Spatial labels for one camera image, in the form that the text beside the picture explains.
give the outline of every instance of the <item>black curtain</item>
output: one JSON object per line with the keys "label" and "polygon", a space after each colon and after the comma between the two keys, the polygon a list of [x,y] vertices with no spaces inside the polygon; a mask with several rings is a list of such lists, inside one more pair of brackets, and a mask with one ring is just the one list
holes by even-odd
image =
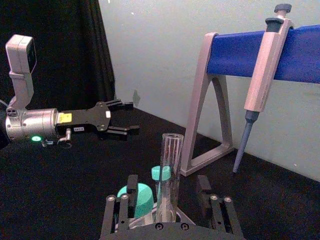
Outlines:
{"label": "black curtain", "polygon": [[114,98],[98,0],[1,0],[0,9],[0,99],[8,103],[14,96],[5,51],[13,34],[35,41],[37,66],[28,109],[85,109]]}

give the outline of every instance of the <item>cable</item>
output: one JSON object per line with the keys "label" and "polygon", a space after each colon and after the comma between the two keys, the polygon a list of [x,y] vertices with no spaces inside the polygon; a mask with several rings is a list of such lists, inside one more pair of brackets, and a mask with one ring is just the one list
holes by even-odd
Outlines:
{"label": "cable", "polygon": [[1,99],[0,99],[0,103],[2,103],[3,105],[5,105],[6,108],[8,107],[8,104],[6,104],[6,102],[5,102],[5,101],[2,101]]}

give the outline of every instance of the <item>screw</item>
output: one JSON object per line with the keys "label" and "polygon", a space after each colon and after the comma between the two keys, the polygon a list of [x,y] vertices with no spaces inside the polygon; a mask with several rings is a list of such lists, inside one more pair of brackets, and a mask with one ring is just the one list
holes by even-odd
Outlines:
{"label": "screw", "polygon": [[184,231],[187,231],[189,229],[189,225],[186,224],[186,223],[182,223],[181,224],[181,229],[184,230]]}
{"label": "screw", "polygon": [[210,196],[210,199],[211,199],[211,200],[218,200],[218,197],[217,197],[216,195],[211,195],[211,196]]}
{"label": "screw", "polygon": [[114,196],[110,196],[110,197],[107,198],[107,200],[108,200],[109,202],[112,202],[112,201],[115,200],[115,197],[114,197]]}
{"label": "screw", "polygon": [[227,202],[227,203],[231,203],[231,198],[228,197],[228,196],[226,196],[226,197],[224,198],[224,201]]}
{"label": "screw", "polygon": [[122,196],[121,196],[121,199],[123,199],[123,200],[125,200],[125,199],[127,199],[129,196],[127,195],[127,194],[123,194]]}
{"label": "screw", "polygon": [[155,225],[155,229],[157,229],[157,230],[162,230],[162,229],[164,229],[164,226],[162,225],[162,223],[157,223],[157,224]]}

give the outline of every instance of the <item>black fabric surface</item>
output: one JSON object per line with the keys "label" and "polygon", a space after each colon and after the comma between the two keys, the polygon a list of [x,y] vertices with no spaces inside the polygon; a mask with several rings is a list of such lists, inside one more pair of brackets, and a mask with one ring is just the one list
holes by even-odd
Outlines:
{"label": "black fabric surface", "polygon": [[34,38],[37,65],[28,109],[86,109],[114,98],[114,76],[98,0],[0,1],[0,99],[14,96],[5,44]]}
{"label": "black fabric surface", "polygon": [[[0,239],[98,239],[106,196],[126,185],[128,175],[138,174],[154,190],[150,171],[160,162],[162,133],[185,129],[137,109],[114,113],[112,121],[140,124],[140,134],[127,142],[78,134],[69,150],[23,143],[0,151]],[[198,135],[194,155],[218,144]],[[248,240],[319,239],[319,182],[248,154],[233,176],[235,157],[236,151],[181,176],[179,208],[206,224],[195,187],[197,175],[207,175],[217,195],[233,198]]]}

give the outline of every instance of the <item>robotic arm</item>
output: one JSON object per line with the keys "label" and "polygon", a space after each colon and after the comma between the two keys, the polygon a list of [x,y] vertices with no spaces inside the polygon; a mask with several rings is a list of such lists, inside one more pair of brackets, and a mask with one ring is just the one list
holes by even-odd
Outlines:
{"label": "robotic arm", "polygon": [[43,147],[54,142],[69,148],[71,135],[95,132],[100,138],[118,136],[122,140],[128,134],[138,134],[139,126],[110,126],[111,112],[133,108],[132,102],[120,99],[98,102],[93,108],[58,111],[56,108],[27,110],[34,94],[32,72],[37,64],[34,39],[13,35],[5,45],[15,96],[6,111],[0,112],[0,148],[10,142],[33,141]]}

